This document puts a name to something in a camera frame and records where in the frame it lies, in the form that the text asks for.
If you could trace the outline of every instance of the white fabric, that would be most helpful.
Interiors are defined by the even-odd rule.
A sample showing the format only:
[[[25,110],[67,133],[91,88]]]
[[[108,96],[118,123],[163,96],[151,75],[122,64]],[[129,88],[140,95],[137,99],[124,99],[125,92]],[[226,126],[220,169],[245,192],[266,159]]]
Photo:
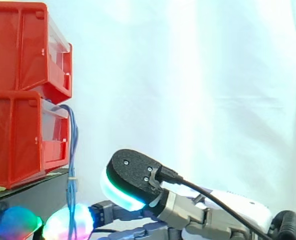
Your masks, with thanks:
[[[296,0],[45,2],[74,45],[80,201],[131,148],[296,211]]]

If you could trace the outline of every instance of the black mount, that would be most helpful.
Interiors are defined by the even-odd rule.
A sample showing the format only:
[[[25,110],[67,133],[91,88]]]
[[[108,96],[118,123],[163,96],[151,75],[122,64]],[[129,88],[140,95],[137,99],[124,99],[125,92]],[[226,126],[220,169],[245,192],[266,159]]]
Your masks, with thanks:
[[[122,149],[113,154],[107,165],[107,176],[114,186],[148,205],[163,192],[149,183],[151,172],[161,166],[142,153]]]

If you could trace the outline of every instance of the red storage drawer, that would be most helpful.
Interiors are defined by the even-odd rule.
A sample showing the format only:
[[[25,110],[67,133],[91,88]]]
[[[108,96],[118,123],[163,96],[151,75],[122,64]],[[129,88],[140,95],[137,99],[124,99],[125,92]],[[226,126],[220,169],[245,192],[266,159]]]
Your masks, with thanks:
[[[0,91],[0,186],[44,177],[69,163],[68,112],[35,91]]]
[[[0,90],[34,90],[53,103],[72,96],[72,46],[47,6],[0,2]]]

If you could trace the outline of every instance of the blue cable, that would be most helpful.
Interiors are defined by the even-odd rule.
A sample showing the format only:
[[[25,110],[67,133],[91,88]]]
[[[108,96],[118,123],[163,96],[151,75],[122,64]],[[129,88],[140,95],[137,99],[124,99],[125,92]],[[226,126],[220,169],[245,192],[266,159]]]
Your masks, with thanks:
[[[78,139],[79,139],[79,129],[76,123],[76,119],[72,109],[63,104],[60,105],[61,108],[68,111],[71,121],[71,141],[70,141],[70,162],[69,162],[69,174],[68,174],[68,184],[67,184],[67,204],[70,212],[70,221],[69,221],[69,238],[72,240],[74,235],[74,240],[77,239],[77,226],[75,222],[75,209],[76,209],[76,179],[74,171],[74,154],[77,148]]]

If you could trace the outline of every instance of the rgb light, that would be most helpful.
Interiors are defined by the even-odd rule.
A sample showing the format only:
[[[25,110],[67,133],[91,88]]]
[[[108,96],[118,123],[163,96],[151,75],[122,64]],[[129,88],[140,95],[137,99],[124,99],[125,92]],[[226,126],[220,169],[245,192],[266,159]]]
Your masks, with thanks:
[[[75,221],[77,225],[77,240],[87,240],[93,230],[93,219],[89,208],[83,204],[77,204],[75,209]],[[67,207],[52,214],[43,228],[45,240],[68,239],[70,212]]]
[[[4,240],[26,239],[42,226],[42,220],[30,210],[16,206],[0,216],[0,237]]]
[[[132,212],[142,209],[145,204],[129,196],[114,186],[107,176],[107,169],[105,168],[101,174],[100,179],[101,189],[103,194],[116,205]]]

